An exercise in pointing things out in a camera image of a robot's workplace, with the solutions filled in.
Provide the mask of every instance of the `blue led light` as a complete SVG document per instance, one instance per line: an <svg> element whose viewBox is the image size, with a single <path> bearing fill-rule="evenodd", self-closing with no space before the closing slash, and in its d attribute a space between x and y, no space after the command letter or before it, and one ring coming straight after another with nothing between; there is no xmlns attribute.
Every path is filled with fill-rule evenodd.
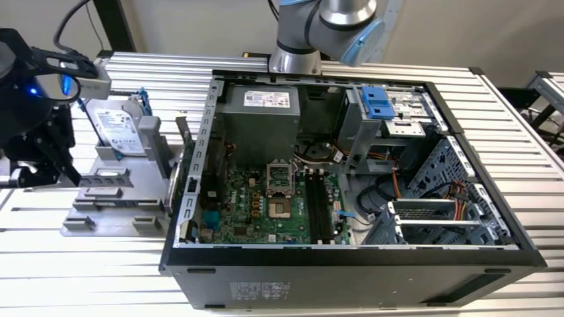
<svg viewBox="0 0 564 317"><path fill-rule="evenodd" d="M61 91L64 93L65 96L69 95L71 92L71 87L72 87L72 78L69 76L63 75L63 87L61 87Z"/></svg>

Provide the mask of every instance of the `sticker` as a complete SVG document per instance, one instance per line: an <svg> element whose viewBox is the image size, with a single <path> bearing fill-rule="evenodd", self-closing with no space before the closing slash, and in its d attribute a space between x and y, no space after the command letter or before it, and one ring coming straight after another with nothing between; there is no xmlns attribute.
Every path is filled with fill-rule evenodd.
<svg viewBox="0 0 564 317"><path fill-rule="evenodd" d="M109 146L124 155L144 155L131 115L123 110L96 109L100 132L108 139Z"/></svg>
<svg viewBox="0 0 564 317"><path fill-rule="evenodd" d="M245 92L247 107L289 108L288 92L248 91Z"/></svg>
<svg viewBox="0 0 564 317"><path fill-rule="evenodd" d="M285 300L291 282L229 282L233 300Z"/></svg>
<svg viewBox="0 0 564 317"><path fill-rule="evenodd" d="M337 150L333 156L333 161L340 163L341 159L343 159L343 152Z"/></svg>

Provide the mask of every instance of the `green motherboard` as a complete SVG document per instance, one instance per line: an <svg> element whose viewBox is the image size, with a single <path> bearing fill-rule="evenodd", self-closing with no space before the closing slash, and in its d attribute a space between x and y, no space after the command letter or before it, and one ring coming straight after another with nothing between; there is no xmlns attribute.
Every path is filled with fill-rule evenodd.
<svg viewBox="0 0 564 317"><path fill-rule="evenodd" d="M284 170L275 173L271 175L271 183L281 182L281 185L287 185L283 180ZM231 170L220 225L208 237L200 237L201 241L215 244L311 244L305 177L304 172L295 175L293 195L289 199L276 196L268 198L267 171ZM332 243L349 244L347 223L341 219L336 220L335 207L343 206L343 201L335 174L325 174L324 185ZM335 231L336 223L340 223L340 232Z"/></svg>

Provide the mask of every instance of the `case label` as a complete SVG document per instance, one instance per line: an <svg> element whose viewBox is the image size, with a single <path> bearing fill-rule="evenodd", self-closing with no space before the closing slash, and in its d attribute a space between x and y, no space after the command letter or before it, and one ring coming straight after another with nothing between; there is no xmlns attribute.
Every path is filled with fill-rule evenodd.
<svg viewBox="0 0 564 317"><path fill-rule="evenodd" d="M231 282L233 300L287 299L291 282Z"/></svg>
<svg viewBox="0 0 564 317"><path fill-rule="evenodd" d="M289 108L288 92L248 91L245 92L247 107Z"/></svg>

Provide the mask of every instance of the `wire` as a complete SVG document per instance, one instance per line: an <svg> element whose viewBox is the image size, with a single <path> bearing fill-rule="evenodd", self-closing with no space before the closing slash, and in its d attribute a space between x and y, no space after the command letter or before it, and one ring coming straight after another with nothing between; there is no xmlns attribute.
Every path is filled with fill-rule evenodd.
<svg viewBox="0 0 564 317"><path fill-rule="evenodd" d="M555 137L552 138L552 141L549 142L548 146L553 146L555 143L557 142L557 138L561 136L563 132L559 132L555 134Z"/></svg>
<svg viewBox="0 0 564 317"><path fill-rule="evenodd" d="M280 13L276 9L275 4L272 3L272 0L268 0L268 6L271 7L272 15L275 16L276 21L279 21Z"/></svg>
<svg viewBox="0 0 564 317"><path fill-rule="evenodd" d="M393 200L395 199L395 197L392 196L392 195L389 195L389 194L387 194L383 190L381 190L381 188L380 188L380 185L385 182L385 181L388 181L388 180L391 180L391 174L387 174L387 175L381 175L381 176L379 176L376 179L375 179L375 184L373 185L369 185L365 189L363 189L361 191L360 191L360 193L356 195L356 198L355 198L355 202L356 202L356 204L357 204L357 206L359 206L359 209L361 210L361 211L364 211L365 213L373 213L375 215L380 215L380 211L375 211L375 210L372 210L372 209L368 209L364 205L363 205L363 196L364 195L367 195L372 190L380 195L380 197L384 199L384 200L387 200L387 201L391 201L391 200Z"/></svg>
<svg viewBox="0 0 564 317"><path fill-rule="evenodd" d="M61 44L61 34L64 31L64 28L67 27L67 23L69 22L72 16L75 15L75 13L80 10L80 8L88 3L89 0L81 0L71 9L71 11L67 13L67 15L63 18L63 21L59 25L59 28L56 29L55 32L55 36L53 36L53 44L55 46L65 51L67 53L73 53L77 52L76 50L73 50L71 47L65 46Z"/></svg>
<svg viewBox="0 0 564 317"><path fill-rule="evenodd" d="M333 162L332 160L311 160L308 158L303 158L301 155L299 155L297 153L293 153L293 157L309 165L321 165Z"/></svg>
<svg viewBox="0 0 564 317"><path fill-rule="evenodd" d="M347 217L347 218L355 220L363 226L369 226L371 225L369 223L363 222L357 217Z"/></svg>
<svg viewBox="0 0 564 317"><path fill-rule="evenodd" d="M447 187L448 185L452 185L452 182L449 183L443 183L441 185L435 186L433 188L431 188L421 196L420 198L428 198L431 196L432 193L435 193L436 191L441 190L444 187Z"/></svg>
<svg viewBox="0 0 564 317"><path fill-rule="evenodd" d="M536 114L540 114L541 113L541 111L540 110L537 110L537 109L533 109L533 108L527 108L527 111L529 112L529 120L531 120L531 122L532 122L532 120L535 119L533 117L532 117L532 112L533 113L536 113ZM556 120L555 119L552 119L552 117L548 117L547 118L547 120L548 121L551 121L555 125L560 125L560 123L557 123L556 122Z"/></svg>
<svg viewBox="0 0 564 317"><path fill-rule="evenodd" d="M89 15L89 7L88 7L88 5L89 5L89 3L87 3L87 14L88 14L89 25L92 25L92 29L95 31L95 34L96 34L96 37L97 37L97 41L100 42L100 47L103 48L103 50L105 50L103 39L100 38L100 35L97 33L95 22L92 21L92 15Z"/></svg>
<svg viewBox="0 0 564 317"><path fill-rule="evenodd" d="M393 165L391 167L391 182L393 184L393 193L396 194L396 198L401 198L401 192L399 191L399 186L397 186L396 164L397 164L397 161L395 160Z"/></svg>

